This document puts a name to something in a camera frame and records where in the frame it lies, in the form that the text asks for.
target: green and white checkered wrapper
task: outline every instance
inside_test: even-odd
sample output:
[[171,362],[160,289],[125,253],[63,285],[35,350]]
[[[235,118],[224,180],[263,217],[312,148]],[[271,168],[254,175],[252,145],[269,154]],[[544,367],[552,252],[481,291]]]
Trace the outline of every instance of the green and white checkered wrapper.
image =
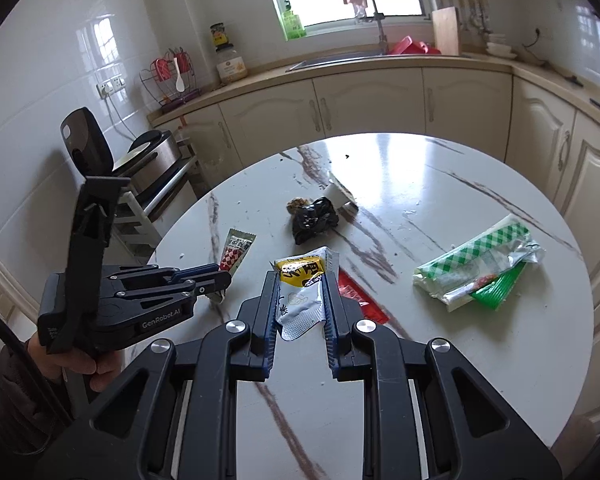
[[542,248],[529,229],[509,215],[496,225],[415,269],[414,283],[446,304],[449,311],[471,301],[481,282],[501,276],[519,262],[539,261]]

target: round table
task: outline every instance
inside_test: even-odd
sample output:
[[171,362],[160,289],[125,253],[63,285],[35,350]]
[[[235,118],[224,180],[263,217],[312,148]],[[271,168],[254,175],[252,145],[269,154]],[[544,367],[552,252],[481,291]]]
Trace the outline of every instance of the round table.
[[[315,200],[331,170],[359,211],[303,246],[286,203]],[[475,302],[448,313],[413,286],[413,269],[514,213],[546,254],[492,312]],[[327,245],[340,267],[388,313],[403,338],[448,338],[547,446],[580,394],[589,365],[593,304],[587,269],[563,218],[520,174],[471,148],[411,134],[359,134],[273,155],[232,176],[191,207],[152,257],[161,267],[218,262],[230,228],[257,235],[221,311],[198,298],[194,317],[162,335],[201,338],[260,295],[270,262]],[[138,345],[133,354],[149,343]],[[362,383],[331,378],[320,325],[278,337],[264,384],[239,383],[237,468],[242,480],[359,478]]]

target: crumpled black plastic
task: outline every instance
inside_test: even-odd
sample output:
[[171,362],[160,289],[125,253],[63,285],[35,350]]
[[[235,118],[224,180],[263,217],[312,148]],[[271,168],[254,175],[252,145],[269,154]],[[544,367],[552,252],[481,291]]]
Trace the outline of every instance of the crumpled black plastic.
[[331,200],[322,197],[314,203],[299,207],[291,224],[296,245],[304,244],[330,227],[337,227],[340,218]]

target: white spoon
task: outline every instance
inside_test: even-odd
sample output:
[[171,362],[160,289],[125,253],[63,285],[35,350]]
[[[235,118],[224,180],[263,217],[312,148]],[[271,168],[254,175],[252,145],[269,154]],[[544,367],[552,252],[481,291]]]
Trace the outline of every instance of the white spoon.
[[184,81],[180,75],[180,67],[178,66],[178,58],[173,58],[173,64],[176,66],[176,72],[178,72],[178,78],[176,79],[176,90],[180,93],[184,92]]

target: person's arm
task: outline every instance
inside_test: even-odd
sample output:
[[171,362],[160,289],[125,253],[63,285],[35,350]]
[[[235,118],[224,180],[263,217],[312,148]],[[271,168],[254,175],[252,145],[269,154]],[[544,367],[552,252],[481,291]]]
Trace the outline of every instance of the person's arm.
[[[120,373],[122,353],[110,352],[97,362],[73,348],[65,354],[47,354],[35,333],[26,343],[27,351],[40,372],[49,380],[56,396],[70,413],[62,368],[93,375],[91,389],[100,392]],[[49,410],[26,368],[7,347],[0,352],[0,438],[14,452],[32,453],[44,449],[61,431],[62,424]]]

